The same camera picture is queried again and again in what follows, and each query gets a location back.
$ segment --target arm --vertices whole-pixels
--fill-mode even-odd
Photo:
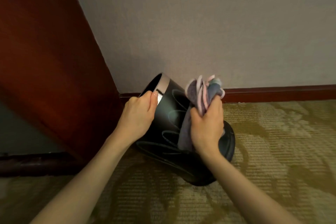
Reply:
[[[131,98],[115,131],[83,170],[76,175],[31,224],[86,223],[112,172],[128,147],[142,137],[154,118],[157,92]]]
[[[239,212],[249,223],[301,223],[266,193],[252,184],[219,152],[223,132],[223,108],[216,97],[201,118],[191,110],[191,138],[204,163],[217,178]]]

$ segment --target cloth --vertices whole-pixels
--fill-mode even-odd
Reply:
[[[190,105],[185,114],[184,120],[182,122],[182,127],[180,130],[180,134],[178,136],[177,147],[180,150],[188,150],[194,151],[195,148],[191,141],[191,116],[190,110],[193,107],[196,107],[199,115],[203,117],[203,115],[208,110],[212,99],[219,95],[222,99],[225,95],[224,90],[221,88],[222,83],[220,79],[215,78],[215,76],[209,77],[206,81],[202,79],[200,75],[199,78],[193,79],[185,88],[185,95],[190,100]]]

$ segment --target person's left arm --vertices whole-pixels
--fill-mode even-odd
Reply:
[[[154,118],[157,92],[146,92],[126,104],[114,132],[104,145],[41,212],[31,224],[84,224],[96,205],[112,172],[128,147],[142,137]]]

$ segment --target green carpet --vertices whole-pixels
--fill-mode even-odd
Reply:
[[[336,220],[336,101],[225,104],[233,164],[305,223]],[[70,176],[0,179],[1,223],[27,223]],[[129,150],[89,223],[244,223],[217,182],[194,187]]]

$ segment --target hand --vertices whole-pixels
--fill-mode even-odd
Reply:
[[[158,92],[147,91],[141,97],[132,97],[125,104],[115,131],[129,144],[142,137],[154,119]]]
[[[219,152],[218,141],[223,133],[223,107],[219,96],[212,100],[208,111],[201,117],[194,107],[191,114],[191,140],[199,154]]]

